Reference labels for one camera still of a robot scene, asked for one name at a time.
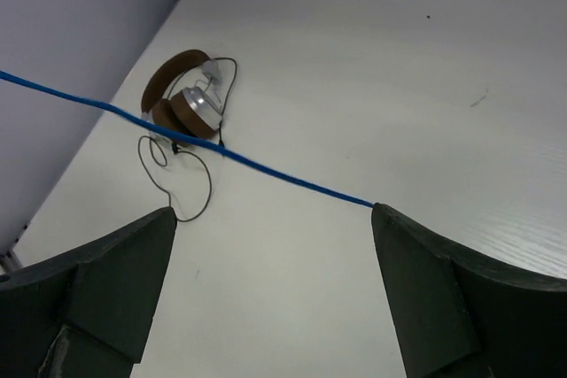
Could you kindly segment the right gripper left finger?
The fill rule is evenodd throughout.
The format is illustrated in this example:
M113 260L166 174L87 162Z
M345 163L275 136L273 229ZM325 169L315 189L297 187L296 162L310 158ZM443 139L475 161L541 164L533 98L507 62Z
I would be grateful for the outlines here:
M3 377L128 377L141 362L176 231L160 208L1 277Z

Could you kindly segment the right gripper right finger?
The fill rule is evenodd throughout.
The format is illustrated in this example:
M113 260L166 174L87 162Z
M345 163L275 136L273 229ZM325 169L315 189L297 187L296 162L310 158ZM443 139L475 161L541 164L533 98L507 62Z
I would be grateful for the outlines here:
M564 377L566 281L439 235L386 204L371 224L408 377Z

